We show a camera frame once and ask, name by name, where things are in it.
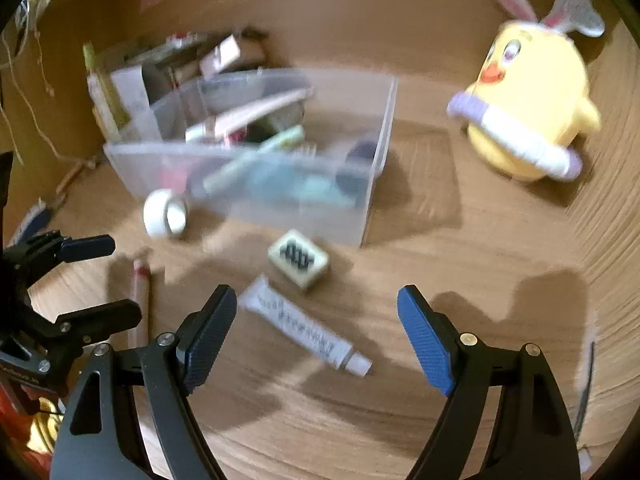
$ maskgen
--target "transparent plastic container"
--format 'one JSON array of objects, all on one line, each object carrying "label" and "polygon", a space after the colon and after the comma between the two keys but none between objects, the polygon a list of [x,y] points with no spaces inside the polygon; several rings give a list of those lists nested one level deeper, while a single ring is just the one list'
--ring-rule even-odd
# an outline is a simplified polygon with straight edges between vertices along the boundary
[{"label": "transparent plastic container", "polygon": [[[305,102],[305,138],[315,156],[257,153],[253,146],[187,144],[188,126],[270,94],[313,88]],[[393,76],[339,69],[277,69],[194,80],[121,130],[104,151],[135,196],[160,188],[185,193],[192,207],[295,228],[309,237],[359,246],[375,179],[382,172],[396,104]],[[233,163],[231,182],[202,182]]]}]

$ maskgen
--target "white connector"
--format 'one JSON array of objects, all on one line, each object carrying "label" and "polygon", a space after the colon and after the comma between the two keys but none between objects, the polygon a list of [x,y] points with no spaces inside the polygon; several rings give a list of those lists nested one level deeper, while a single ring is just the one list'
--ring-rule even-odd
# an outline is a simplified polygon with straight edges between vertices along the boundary
[{"label": "white connector", "polygon": [[269,259],[302,290],[329,268],[329,255],[292,229],[269,247]]}]

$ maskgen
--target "blue gripper pad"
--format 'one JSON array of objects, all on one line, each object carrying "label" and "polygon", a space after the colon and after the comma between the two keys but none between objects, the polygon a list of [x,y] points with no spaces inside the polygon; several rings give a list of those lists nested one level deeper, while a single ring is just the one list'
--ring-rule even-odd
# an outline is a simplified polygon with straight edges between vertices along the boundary
[{"label": "blue gripper pad", "polygon": [[448,396],[456,385],[458,346],[415,285],[398,292],[398,317],[429,384]]}]

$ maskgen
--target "yellow chick plush toy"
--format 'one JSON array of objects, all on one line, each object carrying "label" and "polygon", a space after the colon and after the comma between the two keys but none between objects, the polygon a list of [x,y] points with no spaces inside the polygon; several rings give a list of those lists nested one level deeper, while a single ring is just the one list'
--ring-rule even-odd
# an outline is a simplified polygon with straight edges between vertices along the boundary
[{"label": "yellow chick plush toy", "polygon": [[470,121],[469,141],[499,171],[526,181],[573,180],[582,163],[567,147],[579,132],[597,132],[600,114],[589,99],[584,61],[565,32],[596,36],[602,19],[590,0],[556,0],[543,24],[535,23],[527,0],[501,1],[530,21],[500,28],[478,79],[447,111]]}]

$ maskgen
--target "screw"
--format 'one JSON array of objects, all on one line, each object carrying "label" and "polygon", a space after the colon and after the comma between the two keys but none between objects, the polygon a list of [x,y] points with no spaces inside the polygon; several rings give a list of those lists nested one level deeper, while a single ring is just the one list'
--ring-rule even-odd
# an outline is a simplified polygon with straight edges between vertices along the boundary
[{"label": "screw", "polygon": [[174,339],[175,339],[175,335],[173,335],[171,332],[165,332],[158,336],[158,344],[160,346],[169,346],[171,343],[174,342]]},{"label": "screw", "polygon": [[94,348],[94,355],[105,355],[110,348],[111,345],[109,343],[100,343]]},{"label": "screw", "polygon": [[524,349],[527,351],[527,354],[536,357],[540,355],[540,347],[538,345],[534,345],[533,343],[527,344]]},{"label": "screw", "polygon": [[40,363],[38,364],[38,371],[40,373],[46,374],[49,370],[51,370],[51,363],[46,359],[40,361]]},{"label": "screw", "polygon": [[473,346],[478,342],[478,338],[469,332],[460,334],[460,342],[465,346]]}]

